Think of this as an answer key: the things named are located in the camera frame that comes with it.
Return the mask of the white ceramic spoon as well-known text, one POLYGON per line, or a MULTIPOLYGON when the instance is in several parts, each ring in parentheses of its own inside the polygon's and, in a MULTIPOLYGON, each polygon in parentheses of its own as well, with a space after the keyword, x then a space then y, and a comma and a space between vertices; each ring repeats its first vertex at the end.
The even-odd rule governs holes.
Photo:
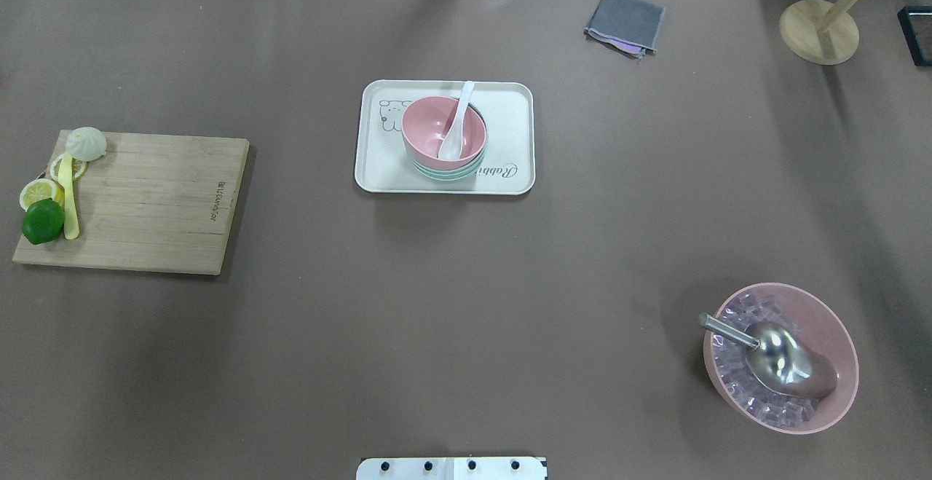
POLYGON ((473 89, 475 89, 474 81, 464 82, 462 91, 457 99, 457 107, 454 112, 452 124, 438 151, 439 160, 454 161, 462 158, 464 118, 469 106, 470 96, 473 94, 473 89))

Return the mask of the large pink ice bowl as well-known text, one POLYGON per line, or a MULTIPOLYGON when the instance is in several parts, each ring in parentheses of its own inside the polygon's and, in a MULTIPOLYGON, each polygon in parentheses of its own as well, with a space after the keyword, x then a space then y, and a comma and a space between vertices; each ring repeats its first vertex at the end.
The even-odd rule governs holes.
POLYGON ((740 330, 761 320, 786 326, 838 374, 837 387, 823 399, 778 395, 753 376, 740 344, 705 333, 706 373, 719 396, 743 417, 779 433, 806 436, 829 429, 848 413, 858 393, 858 354, 845 325, 819 298, 788 284, 762 282, 740 288, 712 315, 740 330))

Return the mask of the cream rabbit tray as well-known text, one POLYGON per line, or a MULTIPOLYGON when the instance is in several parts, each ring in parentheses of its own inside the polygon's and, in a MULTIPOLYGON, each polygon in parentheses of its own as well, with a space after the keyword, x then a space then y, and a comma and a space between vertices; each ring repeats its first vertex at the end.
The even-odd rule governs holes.
POLYGON ((400 123, 411 101, 430 95, 457 96, 461 81, 377 79, 363 91, 354 178, 369 192, 516 195, 532 188, 533 96, 516 82, 476 82, 470 108, 486 123, 489 140, 477 171, 460 181, 434 181, 406 153, 400 123))

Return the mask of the grey folded cloth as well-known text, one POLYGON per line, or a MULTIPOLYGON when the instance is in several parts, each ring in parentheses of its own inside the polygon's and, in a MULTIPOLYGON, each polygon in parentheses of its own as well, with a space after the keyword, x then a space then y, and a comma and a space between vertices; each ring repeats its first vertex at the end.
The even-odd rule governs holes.
POLYGON ((666 8, 647 0, 600 0, 585 34, 633 58, 657 51, 666 8))

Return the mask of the wooden cutting board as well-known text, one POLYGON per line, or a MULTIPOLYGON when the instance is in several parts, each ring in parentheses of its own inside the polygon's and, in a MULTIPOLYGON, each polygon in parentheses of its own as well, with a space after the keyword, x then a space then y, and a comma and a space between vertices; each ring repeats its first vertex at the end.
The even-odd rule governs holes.
POLYGON ((240 182, 244 138, 107 132, 107 152, 74 184, 80 233, 13 261, 48 267, 218 275, 240 182))

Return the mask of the metal ice scoop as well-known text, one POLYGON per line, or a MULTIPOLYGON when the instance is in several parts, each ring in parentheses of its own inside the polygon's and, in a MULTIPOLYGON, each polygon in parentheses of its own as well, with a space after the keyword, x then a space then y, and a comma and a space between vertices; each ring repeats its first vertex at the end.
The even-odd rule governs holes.
POLYGON ((775 322, 756 322, 740 331, 708 313, 699 314, 697 321, 706 330, 743 346, 754 376, 775 393, 822 399, 837 387, 839 377, 829 361, 775 322))

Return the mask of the white steamed bun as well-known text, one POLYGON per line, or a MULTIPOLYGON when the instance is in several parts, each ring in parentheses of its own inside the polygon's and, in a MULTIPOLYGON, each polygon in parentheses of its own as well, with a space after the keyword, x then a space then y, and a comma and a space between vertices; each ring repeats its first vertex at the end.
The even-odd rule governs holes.
POLYGON ((74 129, 66 138, 66 154, 84 162, 96 161, 108 148, 106 136, 93 126, 74 129))

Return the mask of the wooden mug tree stand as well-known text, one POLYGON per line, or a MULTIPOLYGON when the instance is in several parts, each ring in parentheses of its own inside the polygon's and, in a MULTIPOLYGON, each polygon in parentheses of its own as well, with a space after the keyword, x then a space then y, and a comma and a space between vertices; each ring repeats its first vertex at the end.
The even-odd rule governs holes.
POLYGON ((811 63, 842 64, 858 49, 858 26, 848 14, 857 1, 799 0, 784 9, 780 16, 783 42, 811 63))

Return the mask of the green lime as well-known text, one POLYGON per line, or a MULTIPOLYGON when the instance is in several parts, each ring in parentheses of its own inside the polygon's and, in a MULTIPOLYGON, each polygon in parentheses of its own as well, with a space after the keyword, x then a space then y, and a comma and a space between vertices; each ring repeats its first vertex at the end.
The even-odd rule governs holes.
POLYGON ((21 234, 32 245, 49 243, 63 234, 66 212, 51 198, 33 202, 23 216, 21 234))

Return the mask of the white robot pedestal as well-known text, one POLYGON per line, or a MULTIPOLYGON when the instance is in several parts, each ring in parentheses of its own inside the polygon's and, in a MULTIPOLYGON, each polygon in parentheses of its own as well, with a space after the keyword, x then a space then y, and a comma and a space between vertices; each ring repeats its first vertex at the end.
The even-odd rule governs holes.
POLYGON ((544 457, 370 457, 356 479, 547 479, 544 457))

